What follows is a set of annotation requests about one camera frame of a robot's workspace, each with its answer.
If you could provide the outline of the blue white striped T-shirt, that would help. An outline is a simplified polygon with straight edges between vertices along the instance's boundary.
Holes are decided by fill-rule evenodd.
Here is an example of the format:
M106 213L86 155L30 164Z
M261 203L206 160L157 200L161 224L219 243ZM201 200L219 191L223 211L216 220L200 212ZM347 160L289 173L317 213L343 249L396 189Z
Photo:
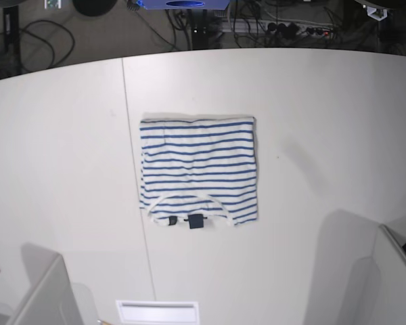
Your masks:
M258 164L252 116L143 119L139 124L139 208L158 225L201 228L221 218L258 218Z

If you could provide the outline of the blue box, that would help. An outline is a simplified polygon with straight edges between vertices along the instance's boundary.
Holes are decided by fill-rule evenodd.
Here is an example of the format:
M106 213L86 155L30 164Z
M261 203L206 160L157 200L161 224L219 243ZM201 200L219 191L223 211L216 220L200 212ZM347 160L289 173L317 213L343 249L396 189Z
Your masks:
M162 9L215 9L224 10L230 0L143 0L136 3L148 10Z

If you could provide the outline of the grey right partition panel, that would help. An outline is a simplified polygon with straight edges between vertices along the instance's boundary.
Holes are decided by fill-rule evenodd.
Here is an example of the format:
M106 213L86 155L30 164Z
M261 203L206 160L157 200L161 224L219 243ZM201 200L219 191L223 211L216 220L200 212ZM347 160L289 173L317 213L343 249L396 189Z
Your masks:
M406 254L390 230L379 227L373 259L380 287L370 324L406 324Z

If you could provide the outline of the white label plate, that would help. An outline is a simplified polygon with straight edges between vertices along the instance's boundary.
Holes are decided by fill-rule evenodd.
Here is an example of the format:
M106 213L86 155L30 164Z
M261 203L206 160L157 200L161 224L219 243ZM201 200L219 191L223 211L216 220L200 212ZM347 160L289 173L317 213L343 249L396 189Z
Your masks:
M197 302L116 301L123 324L200 324Z

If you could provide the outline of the white power strip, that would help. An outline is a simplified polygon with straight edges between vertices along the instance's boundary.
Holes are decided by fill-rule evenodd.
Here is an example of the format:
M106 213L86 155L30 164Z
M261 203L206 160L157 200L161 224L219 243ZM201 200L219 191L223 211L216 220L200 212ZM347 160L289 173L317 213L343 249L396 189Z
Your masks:
M231 18L222 19L219 27L222 33L237 33L237 34L252 34L264 35L265 33L274 33L278 26L281 29L289 28L295 30L300 35L308 35L309 31L319 30L319 35L330 32L333 29L332 24L305 22L305 21L282 21L282 20L252 20L251 18L239 18L234 20Z

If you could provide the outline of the grey partition panel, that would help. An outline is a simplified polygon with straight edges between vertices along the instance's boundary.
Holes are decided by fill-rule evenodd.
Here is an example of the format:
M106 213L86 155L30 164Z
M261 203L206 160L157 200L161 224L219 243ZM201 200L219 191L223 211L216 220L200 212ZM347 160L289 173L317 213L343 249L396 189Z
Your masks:
M380 287L370 324L406 324L406 254L390 230L379 227L373 259Z
M35 249L27 257L38 263L30 288L14 310L0 303L0 324L83 324L63 256Z

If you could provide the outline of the grey left partition panel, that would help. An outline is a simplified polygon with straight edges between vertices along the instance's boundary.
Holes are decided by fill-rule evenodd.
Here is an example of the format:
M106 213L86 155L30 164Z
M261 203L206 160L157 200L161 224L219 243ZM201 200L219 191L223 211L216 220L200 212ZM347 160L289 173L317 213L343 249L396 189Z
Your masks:
M35 249L27 257L38 263L30 288L14 310L0 303L0 324L83 324L63 256Z

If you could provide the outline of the black left floor post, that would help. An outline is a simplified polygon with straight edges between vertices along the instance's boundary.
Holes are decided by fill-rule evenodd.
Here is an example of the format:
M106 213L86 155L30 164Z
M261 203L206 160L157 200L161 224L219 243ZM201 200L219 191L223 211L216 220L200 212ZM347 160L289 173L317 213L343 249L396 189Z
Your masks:
M22 74L19 6L3 9L4 50L9 55L16 74Z

